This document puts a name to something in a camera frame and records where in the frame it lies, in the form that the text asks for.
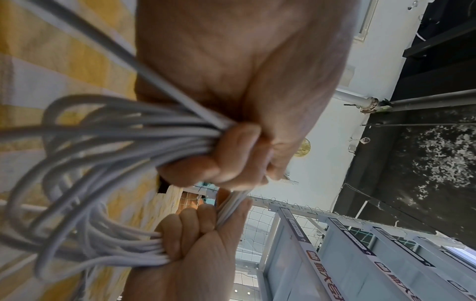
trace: yellow disc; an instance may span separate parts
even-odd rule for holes
[[[297,152],[294,154],[295,157],[304,157],[311,151],[311,143],[309,140],[304,139],[302,142],[300,148],[297,150]]]

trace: human hand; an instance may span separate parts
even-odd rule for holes
[[[278,180],[339,82],[359,0],[139,0],[137,57],[238,124],[207,156],[159,169],[178,186]],[[137,98],[170,99],[139,78]]]
[[[219,190],[221,204],[230,194]],[[217,228],[217,210],[203,204],[164,218],[157,230],[173,262],[131,271],[122,300],[228,301],[235,277],[235,253],[251,199],[244,200]]]

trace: yellow and white cloth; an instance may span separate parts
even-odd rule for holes
[[[136,0],[59,0],[134,52]],[[0,0],[0,128],[38,124],[44,108],[71,94],[108,94],[135,99],[135,72],[54,16],[24,0]],[[62,117],[75,124],[88,112],[78,108]],[[18,179],[44,158],[39,139],[0,144],[0,199],[7,199]],[[149,230],[178,207],[180,189],[157,195],[151,172],[110,198],[109,215]],[[40,186],[27,202],[47,205]],[[0,227],[5,230],[3,217]],[[0,246],[0,276],[29,254]],[[64,262],[58,262],[61,268]],[[115,300],[128,269],[102,268],[96,273],[90,300]],[[43,284],[32,276],[32,263],[0,281],[0,300],[67,300],[78,277]]]

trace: coiled cable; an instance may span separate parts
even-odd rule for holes
[[[40,136],[46,152],[46,158],[30,169],[11,191],[5,216],[16,234],[2,233],[0,242],[38,253],[35,275],[48,282],[88,271],[96,265],[167,264],[170,259],[162,246],[161,234],[109,219],[108,197],[151,169],[209,153],[223,131],[234,122],[194,102],[55,1],[30,1],[114,53],[178,105],[151,105],[104,95],[68,96],[46,108],[40,126],[0,131],[0,142]],[[58,123],[65,111],[82,105],[98,108],[77,126]],[[32,221],[26,221],[22,202],[38,182],[51,204]],[[248,193],[231,193],[218,209],[218,226]],[[55,257],[76,264],[61,273],[52,273],[49,264]]]

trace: white wall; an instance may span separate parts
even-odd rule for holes
[[[365,41],[355,40],[351,50],[347,65],[355,69],[354,76],[349,86],[339,87],[340,90],[390,99],[405,62],[403,51],[413,41],[419,26],[418,17],[428,4],[428,0],[419,0],[418,7],[408,10],[413,1],[378,0]],[[363,130],[359,125],[365,118],[356,108],[343,104],[331,100],[307,136],[311,152],[291,161],[291,179],[299,185],[272,182],[252,194],[331,209],[353,158],[348,152],[348,139],[360,138],[357,130]]]

